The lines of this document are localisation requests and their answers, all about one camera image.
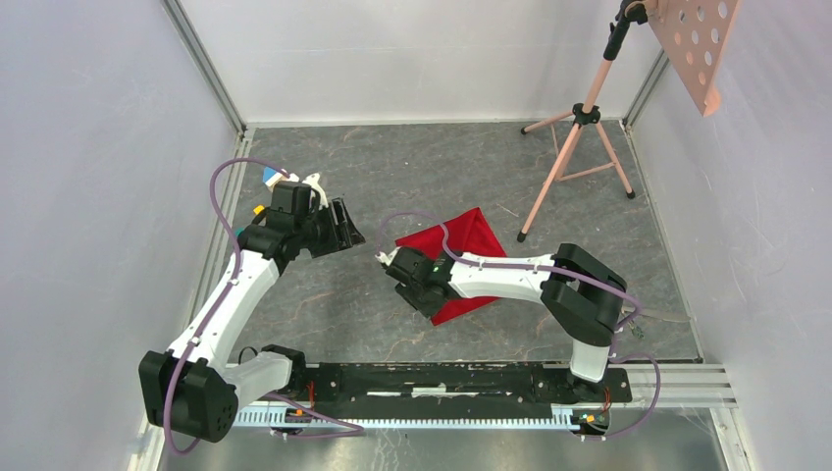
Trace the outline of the red cloth napkin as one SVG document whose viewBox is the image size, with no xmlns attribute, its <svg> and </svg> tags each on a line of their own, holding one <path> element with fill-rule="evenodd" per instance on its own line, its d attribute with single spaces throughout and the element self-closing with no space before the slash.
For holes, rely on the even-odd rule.
<svg viewBox="0 0 832 471">
<path fill-rule="evenodd" d="M 449 232 L 447 244 L 451 250 L 491 257 L 506 256 L 479 207 L 472 208 L 443 224 Z M 419 249 L 427 256 L 436 259 L 442 253 L 442 237 L 442 228 L 434 225 L 423 231 L 398 238 L 395 244 Z M 493 296 L 451 300 L 436 315 L 433 315 L 430 321 L 434 326 L 438 326 L 495 301 L 497 297 Z"/>
</svg>

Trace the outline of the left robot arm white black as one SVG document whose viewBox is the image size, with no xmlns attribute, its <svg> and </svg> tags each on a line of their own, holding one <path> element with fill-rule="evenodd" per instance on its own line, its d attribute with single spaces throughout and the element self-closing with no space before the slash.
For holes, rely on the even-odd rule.
<svg viewBox="0 0 832 471">
<path fill-rule="evenodd" d="M 273 183 L 270 204 L 235 236 L 225 273 L 196 317 L 165 351 L 148 351 L 140 360 L 148 422 L 216 443 L 250 403 L 270 393 L 289 400 L 307 394 L 299 350 L 270 344 L 244 363 L 227 361 L 262 297 L 302 251 L 319 258 L 364 241 L 343 200 L 326 195 L 319 175 Z"/>
</svg>

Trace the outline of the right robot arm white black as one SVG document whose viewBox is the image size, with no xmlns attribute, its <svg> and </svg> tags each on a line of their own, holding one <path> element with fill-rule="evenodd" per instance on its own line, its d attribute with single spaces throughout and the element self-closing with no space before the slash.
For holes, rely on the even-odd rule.
<svg viewBox="0 0 832 471">
<path fill-rule="evenodd" d="M 621 314 L 626 281 L 582 247 L 562 243 L 553 254 L 486 257 L 470 252 L 435 258 L 412 247 L 376 256 L 396 292 L 433 319 L 451 301 L 496 297 L 544 307 L 572 340 L 566 385 L 580 400 L 606 386 L 607 357 Z"/>
</svg>

